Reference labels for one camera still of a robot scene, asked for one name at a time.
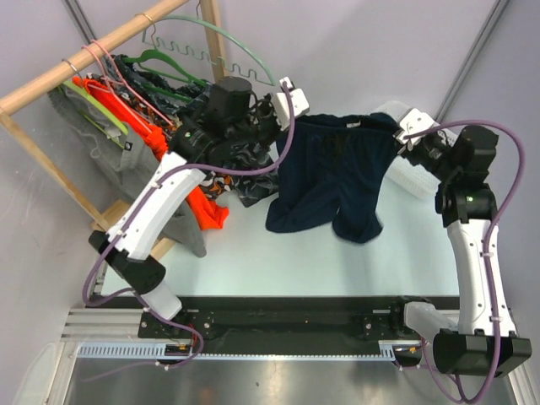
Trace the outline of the mint green wavy hanger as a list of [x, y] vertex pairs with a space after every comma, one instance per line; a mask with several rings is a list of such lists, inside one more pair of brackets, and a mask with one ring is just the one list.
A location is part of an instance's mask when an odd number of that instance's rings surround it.
[[274, 77], [271, 68], [245, 43], [235, 38], [227, 30], [202, 19], [196, 19], [186, 15], [171, 15], [164, 17], [162, 21], [182, 21], [201, 26], [205, 30], [209, 30], [212, 34], [217, 34], [219, 39], [225, 39], [234, 44], [242, 53], [251, 59], [258, 68], [244, 68], [237, 62], [229, 61], [226, 57], [212, 57], [209, 49], [204, 51], [203, 49], [197, 49], [189, 45], [181, 46], [176, 41], [165, 40], [156, 34], [149, 35], [147, 30], [142, 33], [141, 42], [143, 44], [156, 47], [160, 51], [172, 51], [182, 56], [191, 57], [199, 62], [206, 62], [213, 67], [222, 67], [227, 73], [233, 73], [236, 76], [255, 81], [259, 84], [272, 87], [277, 85], [278, 81]]

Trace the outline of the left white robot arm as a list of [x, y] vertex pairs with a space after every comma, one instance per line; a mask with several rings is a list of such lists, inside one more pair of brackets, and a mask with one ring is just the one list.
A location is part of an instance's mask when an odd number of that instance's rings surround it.
[[278, 92], [261, 99], [253, 97], [251, 83], [243, 78], [212, 84], [206, 102], [182, 110], [168, 150], [124, 216], [90, 236], [98, 261], [126, 281], [166, 336], [181, 335], [186, 316], [165, 281], [165, 267], [151, 254], [154, 241], [208, 173], [249, 181], [277, 170], [284, 157], [268, 158], [268, 148], [283, 130], [294, 130], [293, 93], [287, 78]]

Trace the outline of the navy blue shorts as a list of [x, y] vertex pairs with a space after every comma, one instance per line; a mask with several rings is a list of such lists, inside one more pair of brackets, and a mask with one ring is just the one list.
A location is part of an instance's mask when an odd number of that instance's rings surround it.
[[297, 119], [294, 139], [278, 167], [278, 196], [267, 230], [287, 234], [330, 224], [355, 244], [378, 237], [376, 207], [383, 178], [397, 157], [397, 122], [385, 113]]

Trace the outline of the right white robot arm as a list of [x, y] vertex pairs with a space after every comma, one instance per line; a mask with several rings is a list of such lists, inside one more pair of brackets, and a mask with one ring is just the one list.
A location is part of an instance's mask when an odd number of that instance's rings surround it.
[[421, 165], [440, 184], [435, 211], [451, 242], [459, 286], [457, 321], [427, 299], [405, 299], [391, 314], [398, 338], [415, 332], [432, 345], [436, 369], [445, 375], [508, 375], [532, 356], [529, 339], [518, 337], [505, 302], [497, 254], [499, 213], [486, 179], [499, 137], [469, 125], [456, 137], [430, 129], [421, 137], [403, 135], [402, 156]]

